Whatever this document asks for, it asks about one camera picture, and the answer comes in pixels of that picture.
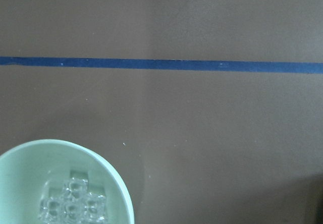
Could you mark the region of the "clear ice cubes in cup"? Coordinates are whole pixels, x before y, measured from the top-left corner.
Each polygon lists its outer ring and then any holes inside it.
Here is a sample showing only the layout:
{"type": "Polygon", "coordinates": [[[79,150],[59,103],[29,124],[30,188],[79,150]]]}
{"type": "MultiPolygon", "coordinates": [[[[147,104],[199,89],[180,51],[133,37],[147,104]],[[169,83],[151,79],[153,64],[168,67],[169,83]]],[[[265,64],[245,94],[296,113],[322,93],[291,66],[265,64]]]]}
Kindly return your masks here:
{"type": "Polygon", "coordinates": [[[89,173],[70,171],[69,178],[51,181],[40,201],[41,223],[108,223],[106,191],[89,173]]]}

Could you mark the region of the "mint green bowl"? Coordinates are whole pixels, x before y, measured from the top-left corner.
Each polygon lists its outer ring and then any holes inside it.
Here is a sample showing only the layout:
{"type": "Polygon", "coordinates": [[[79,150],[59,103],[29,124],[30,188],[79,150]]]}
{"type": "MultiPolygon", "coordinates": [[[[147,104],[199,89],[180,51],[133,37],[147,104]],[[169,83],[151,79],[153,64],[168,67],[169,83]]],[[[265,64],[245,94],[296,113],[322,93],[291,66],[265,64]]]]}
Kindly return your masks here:
{"type": "Polygon", "coordinates": [[[106,191],[108,223],[134,223],[128,189],[102,156],[80,145],[55,139],[21,144],[1,155],[1,223],[41,223],[40,201],[51,181],[70,171],[89,173],[106,191]]]}

